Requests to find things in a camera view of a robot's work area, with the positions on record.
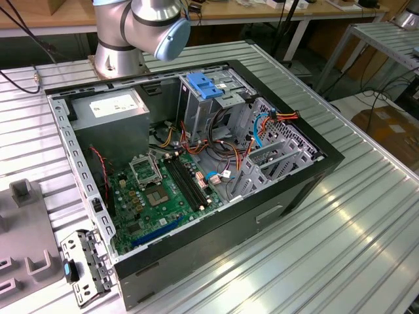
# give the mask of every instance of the motherboard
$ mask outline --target motherboard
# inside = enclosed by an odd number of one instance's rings
[[[115,249],[124,254],[223,205],[187,154],[139,158],[109,177]]]

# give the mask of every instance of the blue tab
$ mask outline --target blue tab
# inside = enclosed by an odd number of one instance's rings
[[[70,267],[68,266],[68,264],[64,265],[64,272],[66,275],[70,274]]]
[[[224,94],[222,90],[215,87],[212,80],[203,75],[202,73],[187,74],[189,84],[201,94],[204,99],[218,97]]]

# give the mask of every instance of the metal rail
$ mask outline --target metal rail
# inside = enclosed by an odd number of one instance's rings
[[[190,47],[152,71],[236,58],[346,159],[289,216],[130,313],[401,313],[419,293],[419,179],[259,47]],[[39,67],[48,87],[97,80],[87,61]],[[7,73],[33,85],[33,70]],[[40,182],[57,243],[89,228],[44,96],[0,80],[0,188]],[[61,280],[3,309],[78,313]],[[84,312],[124,313],[117,287]]]

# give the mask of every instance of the white label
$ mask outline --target white label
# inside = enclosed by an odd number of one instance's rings
[[[381,119],[385,120],[385,119],[390,119],[391,117],[388,115],[388,113],[385,113],[383,111],[379,111],[377,113],[375,113],[377,116],[379,116]]]
[[[224,178],[230,178],[231,171],[230,170],[224,170],[221,174]]]
[[[405,129],[403,129],[399,124],[392,124],[390,126],[395,133],[405,133]]]
[[[90,108],[93,111],[94,116],[96,118],[100,118],[101,116],[108,116],[110,114],[137,109],[138,106],[131,95],[122,95],[108,99],[92,101],[90,103]]]

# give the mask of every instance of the yellow wire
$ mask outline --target yellow wire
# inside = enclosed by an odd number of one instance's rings
[[[170,140],[172,139],[172,128],[170,128],[169,131],[169,135],[168,135],[168,139],[166,140],[166,142],[164,142],[163,144],[160,145],[160,147],[164,148],[166,146],[168,146],[170,144]]]
[[[277,113],[277,116],[295,116],[296,113]]]

